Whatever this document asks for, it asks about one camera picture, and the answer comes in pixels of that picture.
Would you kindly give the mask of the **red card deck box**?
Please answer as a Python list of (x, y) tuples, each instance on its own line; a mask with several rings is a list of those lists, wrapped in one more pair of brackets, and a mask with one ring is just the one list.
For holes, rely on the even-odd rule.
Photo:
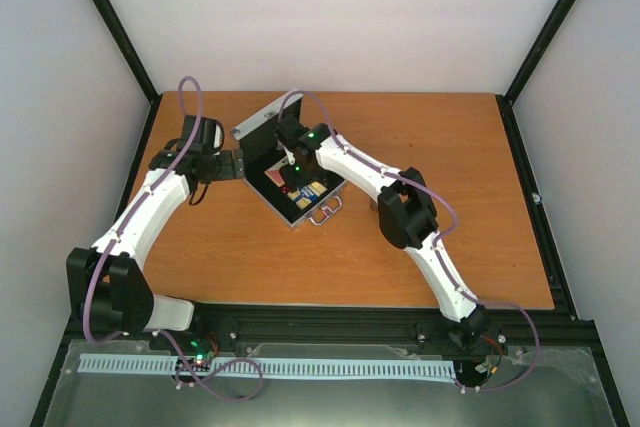
[(271, 180), (278, 188), (285, 185), (285, 181), (280, 173), (281, 166), (274, 165), (265, 171), (266, 177)]

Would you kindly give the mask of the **blue gold card deck box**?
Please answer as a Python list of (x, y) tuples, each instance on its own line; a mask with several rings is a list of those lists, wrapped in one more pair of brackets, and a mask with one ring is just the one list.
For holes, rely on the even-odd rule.
[(312, 182), (296, 190), (289, 191), (287, 197), (300, 209), (304, 210), (317, 201), (327, 188), (320, 182)]

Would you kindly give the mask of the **aluminium poker case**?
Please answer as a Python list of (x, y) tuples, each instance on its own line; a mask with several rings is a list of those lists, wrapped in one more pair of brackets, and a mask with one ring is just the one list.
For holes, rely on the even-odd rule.
[(292, 90), (231, 130), (243, 151), (245, 181), (292, 229), (308, 221), (324, 224), (343, 207), (346, 181), (334, 173), (303, 185), (302, 168), (276, 138), (280, 120), (298, 121), (303, 94)]

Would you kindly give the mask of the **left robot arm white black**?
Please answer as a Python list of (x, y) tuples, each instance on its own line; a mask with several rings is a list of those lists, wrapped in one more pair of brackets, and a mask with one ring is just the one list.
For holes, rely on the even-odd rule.
[(162, 150), (154, 156), (140, 190), (93, 245), (75, 248), (66, 260), (72, 313), (82, 322), (85, 338), (96, 343), (119, 334), (171, 330), (186, 349), (201, 347), (208, 325), (194, 315), (192, 301), (152, 292), (144, 265), (157, 237), (173, 213), (192, 199), (198, 187), (244, 177), (240, 149), (207, 153), (196, 150), (180, 157)]

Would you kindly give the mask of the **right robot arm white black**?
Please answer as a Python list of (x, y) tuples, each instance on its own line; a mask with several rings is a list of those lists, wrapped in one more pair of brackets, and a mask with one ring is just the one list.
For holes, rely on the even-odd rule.
[(309, 129), (287, 117), (276, 124), (275, 136), (287, 156), (281, 175), (288, 187), (326, 180), (332, 173), (369, 196), (385, 240), (414, 261), (434, 293), (449, 322), (451, 343), (470, 350), (487, 329), (489, 314), (446, 250), (434, 204), (438, 196), (426, 187), (422, 174), (383, 164), (324, 123)]

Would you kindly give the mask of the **green lit circuit board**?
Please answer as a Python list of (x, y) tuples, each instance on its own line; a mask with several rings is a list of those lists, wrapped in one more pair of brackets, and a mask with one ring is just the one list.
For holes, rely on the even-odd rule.
[(219, 345), (213, 334), (188, 341), (187, 360), (196, 372), (209, 372), (218, 357)]

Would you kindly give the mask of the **black aluminium frame rail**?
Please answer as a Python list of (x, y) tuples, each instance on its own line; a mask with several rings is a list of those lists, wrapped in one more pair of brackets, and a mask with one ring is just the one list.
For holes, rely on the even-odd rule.
[(492, 310), (490, 325), (472, 346), (454, 345), (450, 325), (435, 309), (251, 306), (198, 304), (195, 325), (174, 333), (192, 352), (191, 342), (211, 334), (221, 352), (242, 355), (246, 347), (275, 344), (386, 345), (443, 358), (480, 358), (492, 352), (487, 338), (506, 338), (505, 353), (533, 351), (533, 333), (515, 310)]

